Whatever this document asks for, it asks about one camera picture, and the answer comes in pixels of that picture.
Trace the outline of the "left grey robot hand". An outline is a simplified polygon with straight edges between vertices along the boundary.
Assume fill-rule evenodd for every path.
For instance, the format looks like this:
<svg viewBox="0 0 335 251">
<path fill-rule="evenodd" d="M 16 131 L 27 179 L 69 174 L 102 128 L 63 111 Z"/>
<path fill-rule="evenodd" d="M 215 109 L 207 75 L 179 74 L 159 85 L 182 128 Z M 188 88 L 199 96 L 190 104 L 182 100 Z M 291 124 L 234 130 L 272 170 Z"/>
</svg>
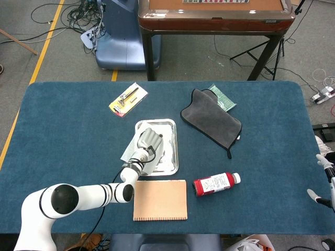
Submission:
<svg viewBox="0 0 335 251">
<path fill-rule="evenodd" d="M 146 150 L 152 156 L 160 146 L 162 138 L 162 134 L 156 133 L 152 128 L 147 128 L 140 134 L 137 148 Z"/>
</svg>

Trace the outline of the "stainless steel tray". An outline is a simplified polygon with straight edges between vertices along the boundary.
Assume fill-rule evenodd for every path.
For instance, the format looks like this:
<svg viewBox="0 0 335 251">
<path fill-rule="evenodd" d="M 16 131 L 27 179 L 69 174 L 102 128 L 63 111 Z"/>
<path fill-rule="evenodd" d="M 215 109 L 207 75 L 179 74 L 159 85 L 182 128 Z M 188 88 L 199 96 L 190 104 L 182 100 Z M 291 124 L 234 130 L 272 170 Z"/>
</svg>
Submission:
<svg viewBox="0 0 335 251">
<path fill-rule="evenodd" d="M 149 164 L 147 164 L 142 172 L 142 176 L 169 176 L 178 171 L 178 147 L 177 147 L 177 131 L 176 124 L 172 119 L 154 119 L 140 120 L 135 125 L 135 133 L 144 129 L 145 124 L 148 124 L 157 134 L 161 134 L 163 142 L 162 155 L 158 160 L 152 173 L 148 173 Z"/>
</svg>

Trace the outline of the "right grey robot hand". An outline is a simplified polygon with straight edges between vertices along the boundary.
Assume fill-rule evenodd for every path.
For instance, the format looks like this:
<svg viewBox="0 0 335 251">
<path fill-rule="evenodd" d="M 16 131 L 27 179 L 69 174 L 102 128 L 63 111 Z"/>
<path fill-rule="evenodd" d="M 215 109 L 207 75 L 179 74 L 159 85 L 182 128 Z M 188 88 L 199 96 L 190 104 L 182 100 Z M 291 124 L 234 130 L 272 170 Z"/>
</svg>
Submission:
<svg viewBox="0 0 335 251">
<path fill-rule="evenodd" d="M 331 208 L 333 212 L 335 213 L 335 165 L 328 161 L 324 156 L 321 154 L 316 155 L 316 159 L 318 160 L 318 165 L 322 166 L 330 186 L 330 194 L 331 199 L 325 199 L 320 196 L 318 196 L 313 190 L 307 189 L 307 193 L 310 196 L 310 198 L 318 203 L 322 204 L 328 208 Z"/>
</svg>

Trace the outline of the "white power strip with plugs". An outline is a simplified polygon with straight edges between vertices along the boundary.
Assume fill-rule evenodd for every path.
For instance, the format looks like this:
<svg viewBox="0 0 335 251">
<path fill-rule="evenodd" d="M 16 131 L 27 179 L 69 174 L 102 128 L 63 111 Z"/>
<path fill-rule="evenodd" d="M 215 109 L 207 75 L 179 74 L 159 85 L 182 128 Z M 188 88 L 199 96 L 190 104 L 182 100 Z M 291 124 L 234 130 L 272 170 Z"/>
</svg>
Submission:
<svg viewBox="0 0 335 251">
<path fill-rule="evenodd" d="M 88 31 L 81 34 L 80 38 L 87 49 L 95 51 L 98 42 L 98 28 L 91 28 Z"/>
</svg>

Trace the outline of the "white plastic bag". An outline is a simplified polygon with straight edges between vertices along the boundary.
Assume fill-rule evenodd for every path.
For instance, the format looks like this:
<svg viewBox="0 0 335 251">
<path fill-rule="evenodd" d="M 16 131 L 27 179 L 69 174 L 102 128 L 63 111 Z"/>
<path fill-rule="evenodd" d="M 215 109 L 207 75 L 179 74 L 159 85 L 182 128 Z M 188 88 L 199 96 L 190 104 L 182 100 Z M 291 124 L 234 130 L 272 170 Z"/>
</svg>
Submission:
<svg viewBox="0 0 335 251">
<path fill-rule="evenodd" d="M 253 234 L 228 247 L 226 251 L 275 251 L 266 234 Z"/>
</svg>

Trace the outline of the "black floor pedal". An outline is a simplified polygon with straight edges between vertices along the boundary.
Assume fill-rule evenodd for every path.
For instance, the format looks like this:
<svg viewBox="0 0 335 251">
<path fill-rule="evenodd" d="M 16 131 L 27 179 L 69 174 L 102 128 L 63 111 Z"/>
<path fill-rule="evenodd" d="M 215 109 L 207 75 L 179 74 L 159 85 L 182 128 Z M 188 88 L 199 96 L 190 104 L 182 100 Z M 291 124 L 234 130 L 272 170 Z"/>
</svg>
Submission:
<svg viewBox="0 0 335 251">
<path fill-rule="evenodd" d="M 312 129 L 323 142 L 335 142 L 335 123 L 316 124 Z"/>
</svg>

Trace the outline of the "blue felt table cover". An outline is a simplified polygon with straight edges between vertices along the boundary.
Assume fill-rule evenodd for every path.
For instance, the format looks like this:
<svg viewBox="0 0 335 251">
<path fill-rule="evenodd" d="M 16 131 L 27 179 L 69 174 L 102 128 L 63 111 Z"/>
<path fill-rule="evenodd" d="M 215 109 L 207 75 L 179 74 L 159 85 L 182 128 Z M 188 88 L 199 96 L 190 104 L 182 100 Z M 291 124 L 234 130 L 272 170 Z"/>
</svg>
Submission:
<svg viewBox="0 0 335 251">
<path fill-rule="evenodd" d="M 185 221 L 134 221 L 133 203 L 78 211 L 59 219 L 57 233 L 335 234 L 335 213 L 316 204 L 313 189 L 330 196 L 317 164 L 318 145 L 302 90 L 294 82 L 218 82 L 237 103 L 231 115 L 241 138 L 225 149 L 184 122 L 180 112 L 194 89 L 209 82 L 140 82 L 147 97 L 124 118 L 109 104 L 128 82 L 48 82 L 25 92 L 0 170 L 0 233 L 17 233 L 21 204 L 32 192 L 59 183 L 106 184 L 120 170 L 135 124 L 169 118 L 177 127 L 179 168 L 173 179 L 187 184 Z M 230 189 L 197 197 L 193 181 L 238 173 Z"/>
</svg>

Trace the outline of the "wooden pole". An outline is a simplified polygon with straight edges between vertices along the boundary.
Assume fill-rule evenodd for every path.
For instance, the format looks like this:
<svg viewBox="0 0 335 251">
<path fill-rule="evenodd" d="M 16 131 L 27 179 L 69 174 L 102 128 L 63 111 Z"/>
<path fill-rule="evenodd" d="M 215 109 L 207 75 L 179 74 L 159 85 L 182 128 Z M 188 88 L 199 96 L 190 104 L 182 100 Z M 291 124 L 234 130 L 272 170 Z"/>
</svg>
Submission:
<svg viewBox="0 0 335 251">
<path fill-rule="evenodd" d="M 33 53 L 34 55 L 38 55 L 38 52 L 35 51 L 34 49 L 30 48 L 28 45 L 22 43 L 21 41 L 19 41 L 18 39 L 16 39 L 15 37 L 13 37 L 12 35 L 8 34 L 7 32 L 3 31 L 2 29 L 0 29 L 0 33 L 4 36 L 6 36 L 8 39 L 13 40 L 14 42 L 16 42 L 17 44 L 21 45 L 22 47 L 24 47 L 25 49 L 27 49 L 28 51 L 30 51 L 31 53 Z"/>
</svg>

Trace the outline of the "tan spiral notebook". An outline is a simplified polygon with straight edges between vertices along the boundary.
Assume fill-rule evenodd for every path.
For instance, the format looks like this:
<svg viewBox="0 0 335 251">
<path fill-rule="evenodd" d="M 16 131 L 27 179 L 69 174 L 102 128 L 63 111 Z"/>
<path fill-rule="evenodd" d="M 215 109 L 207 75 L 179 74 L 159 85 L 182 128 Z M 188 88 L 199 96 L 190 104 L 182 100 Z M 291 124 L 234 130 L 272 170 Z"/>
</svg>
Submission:
<svg viewBox="0 0 335 251">
<path fill-rule="evenodd" d="M 187 220 L 185 180 L 137 181 L 135 185 L 134 221 Z"/>
</svg>

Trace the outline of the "brown mahjong table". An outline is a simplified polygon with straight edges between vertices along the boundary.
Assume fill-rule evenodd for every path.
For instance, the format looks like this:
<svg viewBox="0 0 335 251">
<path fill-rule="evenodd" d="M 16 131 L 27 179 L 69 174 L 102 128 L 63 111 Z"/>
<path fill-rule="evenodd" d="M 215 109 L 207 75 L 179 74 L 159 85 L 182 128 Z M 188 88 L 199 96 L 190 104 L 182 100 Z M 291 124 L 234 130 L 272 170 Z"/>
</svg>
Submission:
<svg viewBox="0 0 335 251">
<path fill-rule="evenodd" d="M 265 36 L 265 46 L 248 79 L 256 80 L 295 20 L 291 0 L 249 0 L 233 4 L 184 4 L 182 0 L 138 0 L 147 79 L 155 80 L 155 35 Z"/>
</svg>

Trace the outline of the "grey microfiber cloth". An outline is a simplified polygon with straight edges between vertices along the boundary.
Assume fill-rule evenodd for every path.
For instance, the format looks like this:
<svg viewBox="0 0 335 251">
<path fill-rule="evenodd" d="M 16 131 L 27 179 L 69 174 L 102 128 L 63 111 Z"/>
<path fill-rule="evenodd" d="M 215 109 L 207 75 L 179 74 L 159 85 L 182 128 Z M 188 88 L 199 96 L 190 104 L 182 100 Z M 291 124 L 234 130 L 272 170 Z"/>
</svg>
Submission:
<svg viewBox="0 0 335 251">
<path fill-rule="evenodd" d="M 213 91 L 194 89 L 190 104 L 181 110 L 180 116 L 225 149 L 227 157 L 232 159 L 230 149 L 241 134 L 242 123 L 218 105 L 218 97 Z"/>
</svg>

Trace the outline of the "white power strip with red switch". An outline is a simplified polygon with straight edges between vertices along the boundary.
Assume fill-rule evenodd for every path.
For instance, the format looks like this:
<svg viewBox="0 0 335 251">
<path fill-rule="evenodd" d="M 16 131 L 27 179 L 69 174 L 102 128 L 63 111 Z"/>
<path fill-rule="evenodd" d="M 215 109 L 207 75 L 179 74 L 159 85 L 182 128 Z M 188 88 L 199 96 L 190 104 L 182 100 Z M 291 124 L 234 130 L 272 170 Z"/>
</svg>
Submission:
<svg viewBox="0 0 335 251">
<path fill-rule="evenodd" d="M 319 105 L 319 104 L 329 100 L 330 98 L 332 98 L 334 96 L 335 96 L 335 89 L 333 89 L 330 86 L 326 86 L 320 92 L 318 92 L 317 94 L 312 96 L 311 100 L 315 104 Z"/>
</svg>

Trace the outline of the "dark blue robot torso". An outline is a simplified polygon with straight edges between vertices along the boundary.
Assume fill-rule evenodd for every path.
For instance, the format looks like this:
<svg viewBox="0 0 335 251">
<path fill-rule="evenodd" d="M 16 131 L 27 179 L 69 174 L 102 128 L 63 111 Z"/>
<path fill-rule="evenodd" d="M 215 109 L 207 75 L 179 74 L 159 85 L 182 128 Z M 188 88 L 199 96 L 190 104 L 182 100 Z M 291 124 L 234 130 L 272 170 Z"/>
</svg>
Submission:
<svg viewBox="0 0 335 251">
<path fill-rule="evenodd" d="M 222 251 L 218 234 L 113 234 L 109 251 Z"/>
</svg>

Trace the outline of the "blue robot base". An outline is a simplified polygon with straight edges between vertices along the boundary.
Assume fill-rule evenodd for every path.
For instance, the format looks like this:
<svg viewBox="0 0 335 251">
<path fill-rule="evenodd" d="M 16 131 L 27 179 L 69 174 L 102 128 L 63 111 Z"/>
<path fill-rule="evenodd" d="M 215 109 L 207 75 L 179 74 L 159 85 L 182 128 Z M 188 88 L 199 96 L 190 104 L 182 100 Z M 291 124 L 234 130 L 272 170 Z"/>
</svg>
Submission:
<svg viewBox="0 0 335 251">
<path fill-rule="evenodd" d="M 138 0 L 99 0 L 106 33 L 98 39 L 96 63 L 102 69 L 144 71 L 146 69 Z"/>
</svg>

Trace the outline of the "green striped packet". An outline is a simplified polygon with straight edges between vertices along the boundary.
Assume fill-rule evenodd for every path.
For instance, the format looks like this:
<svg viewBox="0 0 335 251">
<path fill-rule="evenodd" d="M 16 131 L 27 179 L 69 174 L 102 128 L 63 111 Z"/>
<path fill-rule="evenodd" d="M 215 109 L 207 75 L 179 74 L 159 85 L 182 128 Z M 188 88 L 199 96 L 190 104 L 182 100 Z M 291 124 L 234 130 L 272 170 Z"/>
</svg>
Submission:
<svg viewBox="0 0 335 251">
<path fill-rule="evenodd" d="M 237 104 L 235 104 L 232 100 L 230 100 L 215 84 L 212 84 L 209 87 L 214 94 L 216 94 L 218 98 L 218 105 L 225 111 L 233 109 Z"/>
</svg>

